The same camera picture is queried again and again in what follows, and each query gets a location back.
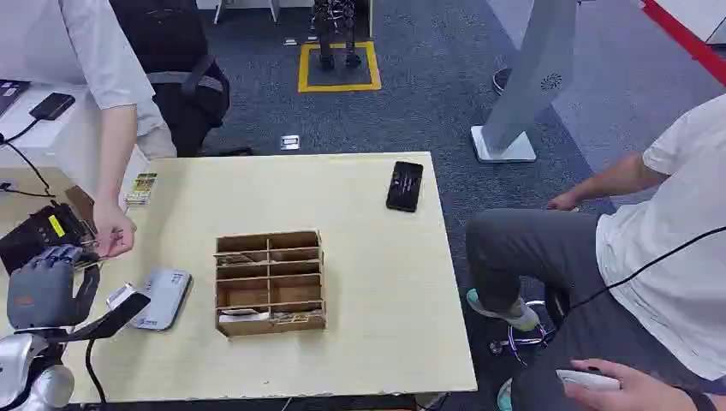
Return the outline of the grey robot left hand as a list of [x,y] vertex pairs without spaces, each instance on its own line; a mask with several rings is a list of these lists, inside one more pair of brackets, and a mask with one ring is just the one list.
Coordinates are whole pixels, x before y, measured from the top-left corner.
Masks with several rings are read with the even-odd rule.
[[16,330],[84,322],[100,280],[99,256],[82,247],[54,246],[9,277],[7,315]]

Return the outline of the person's left hand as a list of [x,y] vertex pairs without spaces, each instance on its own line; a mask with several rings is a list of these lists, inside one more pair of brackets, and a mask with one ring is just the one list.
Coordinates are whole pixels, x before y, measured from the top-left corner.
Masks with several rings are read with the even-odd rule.
[[621,383],[621,389],[614,391],[589,390],[565,383],[565,395],[589,410],[696,410],[684,391],[629,366],[600,359],[572,360],[571,364],[580,370],[597,368]]
[[117,257],[134,247],[136,225],[116,202],[96,202],[92,214],[100,257]]

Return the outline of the person's right hand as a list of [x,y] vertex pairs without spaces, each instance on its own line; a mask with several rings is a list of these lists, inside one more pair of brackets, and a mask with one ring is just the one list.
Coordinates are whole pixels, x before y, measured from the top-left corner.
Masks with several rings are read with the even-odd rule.
[[580,201],[576,193],[572,190],[568,190],[567,192],[559,194],[555,198],[549,200],[546,205],[546,209],[557,211],[578,211],[579,203]]

